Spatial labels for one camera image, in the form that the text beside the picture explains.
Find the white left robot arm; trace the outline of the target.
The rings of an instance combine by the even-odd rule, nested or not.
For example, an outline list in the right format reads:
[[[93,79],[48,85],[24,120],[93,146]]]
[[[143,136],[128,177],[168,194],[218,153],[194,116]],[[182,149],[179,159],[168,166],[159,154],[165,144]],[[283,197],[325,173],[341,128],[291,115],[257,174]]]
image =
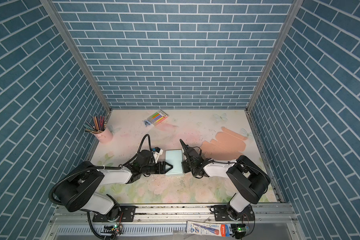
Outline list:
[[[49,199],[56,205],[65,206],[69,212],[94,212],[114,220],[121,211],[120,204],[114,197],[98,192],[98,187],[131,184],[141,176],[165,175],[174,166],[165,161],[158,162],[159,156],[156,150],[142,150],[118,167],[83,162],[52,187]]]

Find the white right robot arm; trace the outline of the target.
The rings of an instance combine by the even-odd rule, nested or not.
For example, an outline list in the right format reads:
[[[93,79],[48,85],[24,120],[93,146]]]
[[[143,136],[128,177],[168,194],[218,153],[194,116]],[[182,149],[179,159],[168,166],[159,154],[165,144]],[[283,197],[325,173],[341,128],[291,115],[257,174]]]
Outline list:
[[[237,193],[227,204],[227,214],[233,220],[242,216],[246,207],[258,204],[267,192],[270,177],[246,156],[239,156],[234,161],[218,162],[204,158],[202,150],[196,151],[184,142],[180,142],[185,160],[182,161],[184,173],[192,173],[197,179],[221,177],[230,179]]]

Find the light blue paper box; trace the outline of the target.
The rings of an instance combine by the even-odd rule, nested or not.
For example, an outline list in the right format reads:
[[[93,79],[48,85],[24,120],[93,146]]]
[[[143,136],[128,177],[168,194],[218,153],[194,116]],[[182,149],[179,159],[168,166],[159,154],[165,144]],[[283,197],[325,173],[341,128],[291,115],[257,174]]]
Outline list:
[[[182,150],[168,150],[166,151],[166,163],[173,166],[166,175],[171,177],[183,176],[182,161],[183,153]]]

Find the pink cardboard box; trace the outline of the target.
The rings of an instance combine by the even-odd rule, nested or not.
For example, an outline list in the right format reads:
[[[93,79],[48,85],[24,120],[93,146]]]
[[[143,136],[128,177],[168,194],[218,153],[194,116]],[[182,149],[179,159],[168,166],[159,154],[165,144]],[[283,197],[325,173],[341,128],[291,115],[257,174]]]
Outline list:
[[[233,161],[245,151],[247,139],[248,137],[222,127],[214,139],[201,144],[201,150],[207,158],[217,161]]]

